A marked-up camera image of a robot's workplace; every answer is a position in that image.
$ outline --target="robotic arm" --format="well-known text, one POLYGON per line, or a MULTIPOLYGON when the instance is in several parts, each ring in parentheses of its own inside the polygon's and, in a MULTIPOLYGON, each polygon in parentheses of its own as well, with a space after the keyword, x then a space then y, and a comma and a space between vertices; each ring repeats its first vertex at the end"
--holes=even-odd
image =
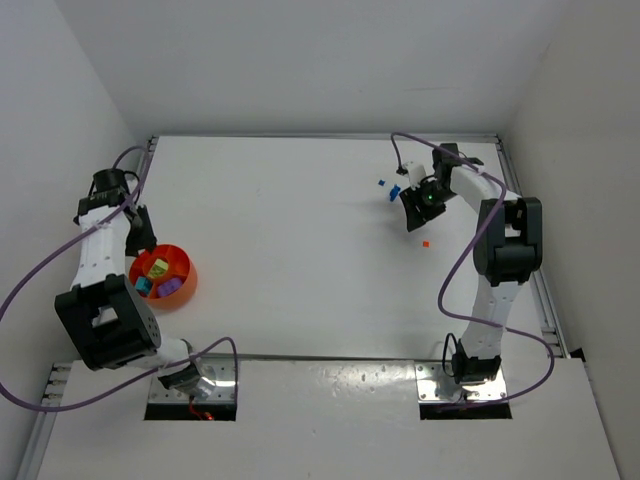
MULTIPOLYGON (((93 180, 95 189, 80 200, 74 219, 83 232, 114 212, 130 193, 122 170, 102 170, 93 180)), ((165 368, 186 359, 191 345, 160 333, 151 309, 125 274, 125 255, 152 251, 156 243, 146 207, 126 208, 82 241, 71 290, 56 296, 55 309, 90 369, 159 367, 165 388, 205 398, 215 383, 201 374, 198 361, 165 368)))
MULTIPOLYGON (((458 155, 458 146, 442 144, 458 155)), ((446 210, 445 203, 460 195, 478 214, 478 229, 500 197, 490 180, 451 155, 434 150, 434 174, 423 165, 408 163, 398 173, 411 186, 400 193, 407 214, 407 230, 413 231, 446 210)), ((477 158, 469 162, 482 165, 477 158)), ((500 210, 473 250, 479 274, 473 316, 506 326, 511 304, 521 285, 542 263, 542 204, 537 198, 520 198, 507 192, 500 210)), ((453 377, 457 384, 481 384, 495 379, 501 363, 504 328, 470 322, 455 345, 453 377)))

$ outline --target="orange bowl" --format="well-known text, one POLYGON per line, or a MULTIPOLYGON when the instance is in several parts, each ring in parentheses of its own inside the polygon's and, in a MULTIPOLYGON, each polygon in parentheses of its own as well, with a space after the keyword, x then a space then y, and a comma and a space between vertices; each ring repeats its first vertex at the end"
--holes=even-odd
POLYGON ((146 277, 153 284, 149 295, 145 296, 142 293, 140 295, 150 306, 163 310, 173 310, 187 303, 198 285, 198 272, 191 263, 191 259, 184 250, 175 245, 158 245, 152 253, 145 250, 140 254, 129 269, 129 281, 135 285, 139 277, 146 277), (169 264, 167 272, 161 277, 147 277, 149 270, 158 259, 169 264), (165 297, 158 296, 158 287, 172 278, 182 280, 180 288, 165 297))

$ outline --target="wall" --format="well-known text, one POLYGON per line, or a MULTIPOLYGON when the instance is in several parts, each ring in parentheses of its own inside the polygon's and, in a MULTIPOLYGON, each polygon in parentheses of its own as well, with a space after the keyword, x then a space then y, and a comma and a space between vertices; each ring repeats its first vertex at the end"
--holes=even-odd
POLYGON ((568 0, 57 0, 135 132, 490 132, 568 0))
MULTIPOLYGON (((0 1, 0 296, 76 234, 91 174, 133 142, 53 0, 0 1)), ((51 363, 75 358, 53 310, 77 251, 34 279, 0 327, 0 378, 38 402, 51 363)), ((12 479, 34 415, 0 398, 0 479, 12 479)))
POLYGON ((545 268, 625 478, 640 471, 638 21, 637 0, 574 2, 506 137, 546 205, 545 268))

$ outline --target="gray wall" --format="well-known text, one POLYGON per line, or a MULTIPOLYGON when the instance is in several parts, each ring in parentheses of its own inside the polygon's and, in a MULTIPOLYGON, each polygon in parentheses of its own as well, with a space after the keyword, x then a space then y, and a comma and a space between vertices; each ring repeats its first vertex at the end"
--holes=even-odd
MULTIPOLYGON (((53 0, 0 2, 0 296, 77 233, 91 174, 133 142, 53 0)), ((51 363, 75 358, 53 310, 77 251, 35 278, 0 325, 0 379, 38 402, 51 363)), ((0 479, 12 479, 33 414, 0 398, 0 479)))
POLYGON ((491 132, 568 0, 57 0, 136 133, 491 132))
POLYGON ((525 193, 546 206, 544 265, 629 479, 640 471, 639 21, 637 0, 574 2, 507 135, 525 193))

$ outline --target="purple block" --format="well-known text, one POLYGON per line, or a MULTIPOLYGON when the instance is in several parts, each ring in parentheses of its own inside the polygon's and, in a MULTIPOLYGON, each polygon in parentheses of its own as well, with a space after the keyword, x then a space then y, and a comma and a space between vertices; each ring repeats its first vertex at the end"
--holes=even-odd
POLYGON ((158 296, 159 297, 166 297, 168 295, 171 295, 173 292, 175 292, 177 289, 179 289, 182 286, 182 280, 180 280, 177 277, 172 278, 171 280, 169 280, 168 282, 163 283, 162 285, 160 285, 158 287, 158 296))

